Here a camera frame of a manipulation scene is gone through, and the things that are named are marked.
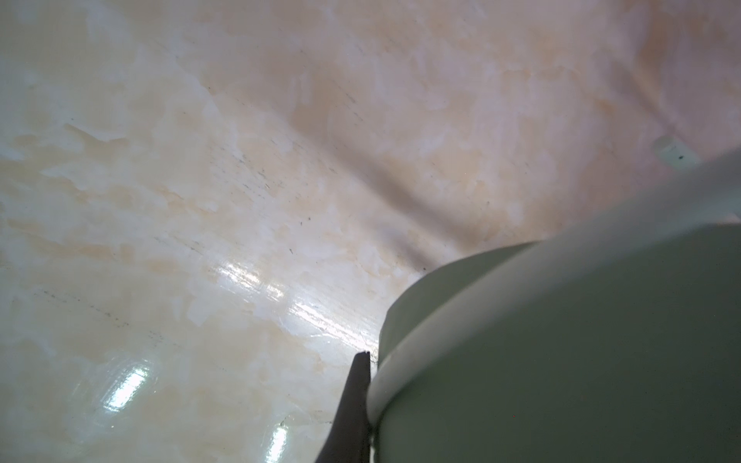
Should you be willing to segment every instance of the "marble floor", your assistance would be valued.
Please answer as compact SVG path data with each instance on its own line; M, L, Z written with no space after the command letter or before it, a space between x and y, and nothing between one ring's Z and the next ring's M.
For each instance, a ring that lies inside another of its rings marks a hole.
M741 143L734 0L0 9L3 462L311 462L410 284Z

